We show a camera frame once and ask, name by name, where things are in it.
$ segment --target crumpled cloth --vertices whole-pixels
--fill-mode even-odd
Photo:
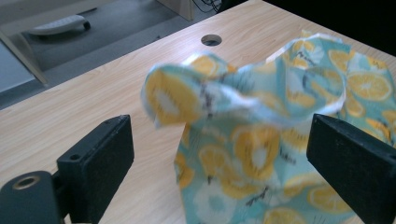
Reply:
[[[154,65],[141,99],[158,127],[185,124],[175,169],[187,223],[341,223],[354,216],[307,161],[315,113],[395,143],[387,66],[325,34],[303,32],[262,63],[240,68],[211,52]]]

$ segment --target folded cloth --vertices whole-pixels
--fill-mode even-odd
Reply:
[[[240,68],[211,52],[155,65],[141,98],[158,127],[185,124],[175,169],[187,223],[340,223],[355,214],[305,155],[313,114],[395,139],[386,65],[324,34]]]

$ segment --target gray floor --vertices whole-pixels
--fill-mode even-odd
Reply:
[[[195,1],[201,9],[211,9]],[[89,31],[81,27],[45,40],[24,34],[49,84],[32,80],[0,92],[0,109],[216,14],[214,10],[204,13],[196,6],[194,13],[195,19],[187,21],[156,0],[117,0],[80,14],[90,22]]]

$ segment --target patterned fabric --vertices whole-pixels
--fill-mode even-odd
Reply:
[[[141,96],[158,127],[185,123],[175,169],[187,223],[340,223],[353,211],[305,155],[312,116],[393,146],[392,83],[384,63],[303,33],[241,68],[210,52],[155,65]]]

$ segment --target desk leg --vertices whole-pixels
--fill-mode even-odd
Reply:
[[[35,55],[32,52],[26,39],[21,34],[6,36],[0,32],[0,39],[14,55],[23,63],[26,68],[37,78],[41,83],[46,84],[48,81],[44,78],[43,72],[38,66]]]
[[[191,0],[157,0],[164,6],[169,7],[178,15],[188,21],[194,20],[194,8]]]

